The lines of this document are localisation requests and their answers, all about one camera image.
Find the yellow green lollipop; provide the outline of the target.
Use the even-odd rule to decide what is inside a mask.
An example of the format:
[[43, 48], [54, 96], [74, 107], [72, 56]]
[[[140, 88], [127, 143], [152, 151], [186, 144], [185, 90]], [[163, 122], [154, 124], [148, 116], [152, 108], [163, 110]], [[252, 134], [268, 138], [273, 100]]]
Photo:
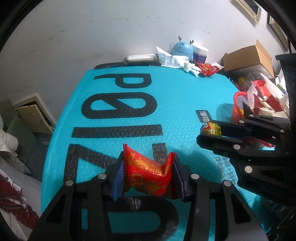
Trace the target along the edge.
[[204, 123], [200, 129], [200, 133], [222, 136], [221, 127], [212, 121]]

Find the small red candy packet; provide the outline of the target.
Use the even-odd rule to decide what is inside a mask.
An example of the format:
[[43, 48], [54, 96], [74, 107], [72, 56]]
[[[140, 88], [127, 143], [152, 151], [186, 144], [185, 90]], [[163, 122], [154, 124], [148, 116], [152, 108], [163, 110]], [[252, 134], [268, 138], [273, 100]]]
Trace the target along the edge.
[[177, 156], [170, 152], [165, 164], [153, 161], [127, 144], [123, 145], [123, 191], [134, 188], [138, 192], [158, 197], [171, 198], [171, 178]]

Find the white remote control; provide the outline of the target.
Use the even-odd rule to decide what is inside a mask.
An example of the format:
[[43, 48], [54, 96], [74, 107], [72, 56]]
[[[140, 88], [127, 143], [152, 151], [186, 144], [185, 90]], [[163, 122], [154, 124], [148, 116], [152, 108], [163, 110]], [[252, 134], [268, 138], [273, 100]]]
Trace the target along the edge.
[[156, 54], [139, 54], [127, 56], [125, 64], [157, 63], [159, 61]]

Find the cardboard box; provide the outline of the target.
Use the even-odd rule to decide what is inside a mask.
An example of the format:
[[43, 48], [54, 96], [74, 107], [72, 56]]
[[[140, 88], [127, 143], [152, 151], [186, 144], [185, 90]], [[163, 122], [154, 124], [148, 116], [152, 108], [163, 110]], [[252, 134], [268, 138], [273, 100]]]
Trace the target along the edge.
[[255, 45], [241, 48], [222, 57], [225, 72], [246, 76], [259, 71], [268, 79], [274, 78], [272, 57], [257, 40]]

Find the red snack packet by jar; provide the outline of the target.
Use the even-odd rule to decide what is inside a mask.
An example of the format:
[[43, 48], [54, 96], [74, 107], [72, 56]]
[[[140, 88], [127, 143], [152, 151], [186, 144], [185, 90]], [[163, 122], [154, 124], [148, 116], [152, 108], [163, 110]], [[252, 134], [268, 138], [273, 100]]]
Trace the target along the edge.
[[214, 75], [215, 73], [219, 72], [221, 69], [215, 68], [211, 65], [211, 63], [197, 63], [197, 66], [201, 70], [201, 74], [204, 77], [209, 77]]

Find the red plastic basket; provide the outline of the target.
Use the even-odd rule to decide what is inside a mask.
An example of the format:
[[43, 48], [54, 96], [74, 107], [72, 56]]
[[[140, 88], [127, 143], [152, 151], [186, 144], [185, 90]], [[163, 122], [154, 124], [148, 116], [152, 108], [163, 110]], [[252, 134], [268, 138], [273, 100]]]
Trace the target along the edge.
[[247, 93], [238, 91], [234, 94], [233, 100], [232, 120], [234, 123], [238, 123], [244, 119], [244, 105], [248, 105]]

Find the crumpled white tissue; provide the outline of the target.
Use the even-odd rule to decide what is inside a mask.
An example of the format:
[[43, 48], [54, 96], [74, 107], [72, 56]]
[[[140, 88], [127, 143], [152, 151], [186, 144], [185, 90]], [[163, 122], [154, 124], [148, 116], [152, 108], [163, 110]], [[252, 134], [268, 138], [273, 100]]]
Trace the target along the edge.
[[201, 73], [201, 69], [195, 64], [190, 63], [187, 56], [171, 55], [158, 46], [156, 46], [156, 49], [158, 51], [159, 62], [162, 66], [183, 69], [185, 72], [190, 72], [195, 77], [198, 77], [198, 75]]

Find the white lid purple jar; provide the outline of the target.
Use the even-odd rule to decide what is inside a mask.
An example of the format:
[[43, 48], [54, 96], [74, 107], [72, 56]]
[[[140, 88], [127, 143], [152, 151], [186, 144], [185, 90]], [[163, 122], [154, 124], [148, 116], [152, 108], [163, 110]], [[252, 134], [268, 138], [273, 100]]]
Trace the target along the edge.
[[209, 49], [206, 47], [193, 44], [193, 62], [196, 63], [205, 63], [208, 55]]

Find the white red plum drink bag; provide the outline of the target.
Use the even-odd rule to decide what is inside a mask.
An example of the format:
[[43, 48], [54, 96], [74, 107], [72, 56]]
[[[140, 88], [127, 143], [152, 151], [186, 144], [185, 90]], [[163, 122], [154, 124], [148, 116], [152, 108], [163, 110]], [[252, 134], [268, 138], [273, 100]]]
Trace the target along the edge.
[[247, 91], [248, 105], [256, 115], [286, 118], [280, 100], [271, 94], [263, 80], [255, 80]]

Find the blue deer humidifier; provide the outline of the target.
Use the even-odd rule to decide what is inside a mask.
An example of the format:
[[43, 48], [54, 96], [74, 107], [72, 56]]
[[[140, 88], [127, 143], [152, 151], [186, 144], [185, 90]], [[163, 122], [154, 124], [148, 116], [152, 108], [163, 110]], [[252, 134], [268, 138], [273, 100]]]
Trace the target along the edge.
[[176, 56], [186, 56], [189, 61], [193, 61], [193, 42], [194, 40], [189, 40], [189, 42], [183, 41], [181, 36], [178, 36], [179, 41], [174, 45], [171, 55]]

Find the wall intercom panel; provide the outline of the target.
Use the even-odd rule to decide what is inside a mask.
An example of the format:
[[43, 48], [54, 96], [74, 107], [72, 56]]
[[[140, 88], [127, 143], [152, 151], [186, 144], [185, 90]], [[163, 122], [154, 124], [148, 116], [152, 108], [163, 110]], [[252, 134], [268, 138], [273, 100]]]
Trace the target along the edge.
[[235, 0], [244, 11], [250, 15], [252, 20], [258, 25], [261, 18], [261, 7], [254, 0]]

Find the framed picture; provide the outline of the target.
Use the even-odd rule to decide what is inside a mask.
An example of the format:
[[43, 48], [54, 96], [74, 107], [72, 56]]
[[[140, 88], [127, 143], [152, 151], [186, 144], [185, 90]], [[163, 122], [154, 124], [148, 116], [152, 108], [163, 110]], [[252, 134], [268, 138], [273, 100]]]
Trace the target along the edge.
[[268, 17], [267, 17], [267, 23], [269, 27], [273, 30], [277, 38], [279, 39], [285, 51], [288, 52], [289, 51], [288, 37], [286, 36], [284, 31], [281, 29], [281, 27], [277, 24], [277, 22], [271, 17], [270, 14], [268, 14]]

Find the small crumpled white wrapper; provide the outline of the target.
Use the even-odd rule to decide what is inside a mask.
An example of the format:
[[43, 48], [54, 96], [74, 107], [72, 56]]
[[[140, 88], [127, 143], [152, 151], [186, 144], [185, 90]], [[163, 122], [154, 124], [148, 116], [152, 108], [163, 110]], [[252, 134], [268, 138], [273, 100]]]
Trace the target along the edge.
[[213, 67], [215, 67], [215, 68], [218, 68], [218, 69], [223, 69], [223, 68], [224, 68], [224, 66], [220, 65], [220, 64], [217, 63], [217, 62], [212, 62], [211, 65], [212, 65]]

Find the teal bubble mat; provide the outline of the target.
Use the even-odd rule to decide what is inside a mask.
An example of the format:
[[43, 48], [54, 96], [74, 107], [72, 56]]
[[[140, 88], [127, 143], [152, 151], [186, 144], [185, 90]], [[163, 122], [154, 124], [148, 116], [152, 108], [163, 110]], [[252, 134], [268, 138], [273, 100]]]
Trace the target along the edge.
[[[88, 71], [51, 138], [42, 216], [31, 240], [267, 240], [256, 195], [238, 186], [231, 159], [199, 147], [236, 87], [220, 74], [195, 77], [160, 66]], [[165, 164], [175, 152], [192, 173], [190, 201], [131, 188], [112, 200], [123, 145]]]

